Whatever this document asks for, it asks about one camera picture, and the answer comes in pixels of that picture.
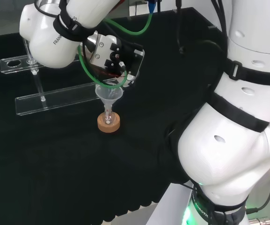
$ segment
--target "green led light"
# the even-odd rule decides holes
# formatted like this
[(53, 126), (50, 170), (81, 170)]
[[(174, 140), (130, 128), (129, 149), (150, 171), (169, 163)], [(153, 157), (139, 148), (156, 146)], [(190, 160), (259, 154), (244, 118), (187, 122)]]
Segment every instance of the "green led light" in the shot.
[(190, 218), (190, 216), (191, 216), (191, 211), (190, 211), (189, 207), (187, 207), (185, 210), (185, 213), (183, 215), (182, 220), (187, 221)]
[(188, 224), (188, 220), (189, 220), (190, 216), (191, 216), (191, 211), (190, 211), (189, 207), (187, 207), (185, 210), (185, 213), (183, 214), (182, 225)]

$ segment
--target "white wall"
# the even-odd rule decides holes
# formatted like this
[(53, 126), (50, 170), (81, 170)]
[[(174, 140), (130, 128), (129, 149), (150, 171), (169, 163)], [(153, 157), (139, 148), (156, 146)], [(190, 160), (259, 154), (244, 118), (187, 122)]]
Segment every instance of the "white wall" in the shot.
[[(229, 28), (232, 16), (232, 0), (222, 0), (222, 2), (226, 14), (226, 24), (227, 27)], [(182, 8), (189, 8), (189, 7), (193, 7), (194, 9), (196, 9), (208, 21), (210, 21), (212, 24), (221, 29), (218, 16), (216, 14), (214, 6), (212, 5), (211, 0), (182, 0)], [(175, 0), (162, 0), (161, 11), (169, 11), (173, 9), (176, 9)], [(149, 11), (147, 5), (137, 6), (137, 15), (147, 14), (148, 12)], [(134, 6), (130, 7), (130, 15), (131, 16), (135, 15)]]

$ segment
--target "round wooden holder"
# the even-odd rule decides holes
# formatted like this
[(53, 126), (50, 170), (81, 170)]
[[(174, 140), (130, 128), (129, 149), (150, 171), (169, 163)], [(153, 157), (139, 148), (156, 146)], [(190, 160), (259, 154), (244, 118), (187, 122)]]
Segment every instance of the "round wooden holder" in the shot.
[(116, 112), (113, 112), (115, 114), (115, 122), (112, 124), (106, 124), (103, 120), (102, 120), (102, 114), (99, 115), (99, 117), (97, 118), (97, 125), (98, 128), (105, 133), (113, 133), (115, 131), (117, 131), (120, 127), (120, 117)]

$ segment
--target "black cloth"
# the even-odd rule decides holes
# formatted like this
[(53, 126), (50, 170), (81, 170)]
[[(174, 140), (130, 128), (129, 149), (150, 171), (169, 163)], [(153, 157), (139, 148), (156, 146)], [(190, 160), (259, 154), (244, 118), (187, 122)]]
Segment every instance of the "black cloth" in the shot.
[[(0, 225), (99, 225), (161, 199), (170, 183), (156, 157), (165, 128), (203, 103), (222, 61), (214, 45), (194, 45), (221, 43), (221, 35), (193, 10), (183, 13), (180, 56), (176, 19), (154, 15), (139, 37), (117, 31), (146, 57), (135, 87), (114, 105), (121, 127), (112, 135), (97, 128), (100, 100), (17, 116), (15, 98), (36, 93), (33, 77), (0, 73)], [(147, 17), (117, 21), (139, 30)], [(0, 36), (0, 59), (24, 54), (19, 34)], [(44, 91), (90, 82), (79, 63), (39, 75)]]

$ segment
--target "green tube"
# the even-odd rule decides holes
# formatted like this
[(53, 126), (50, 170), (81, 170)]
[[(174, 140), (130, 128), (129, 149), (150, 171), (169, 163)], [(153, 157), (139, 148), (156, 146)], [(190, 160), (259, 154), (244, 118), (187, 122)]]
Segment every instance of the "green tube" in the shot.
[(82, 58), (82, 53), (81, 53), (81, 49), (80, 49), (80, 46), (78, 47), (78, 53), (79, 53), (79, 59), (80, 59), (80, 63), (84, 69), (84, 71), (86, 72), (86, 74), (91, 78), (91, 80), (93, 80), (95, 83), (105, 87), (105, 88), (111, 88), (111, 89), (114, 89), (114, 88), (120, 88), (121, 86), (123, 86), (127, 80), (127, 72), (124, 71), (124, 80), (122, 81), (122, 83), (119, 83), (119, 84), (116, 84), (116, 85), (106, 85), (98, 80), (96, 80), (88, 71), (84, 61), (83, 61), (83, 58)]
[(113, 25), (113, 26), (115, 26), (115, 27), (117, 27), (117, 28), (119, 28), (124, 33), (130, 34), (130, 35), (135, 35), (136, 36), (136, 35), (143, 34), (147, 30), (147, 28), (149, 27), (150, 22), (152, 20), (152, 16), (153, 16), (153, 14), (150, 13), (149, 16), (148, 16), (148, 20), (147, 20), (147, 23), (146, 23), (145, 27), (142, 30), (137, 31), (137, 32), (130, 31), (130, 30), (124, 28), (123, 26), (121, 26), (120, 24), (116, 23), (113, 20), (110, 20), (110, 19), (105, 18), (104, 21), (107, 22), (107, 23), (109, 23), (109, 24), (111, 24), (111, 25)]

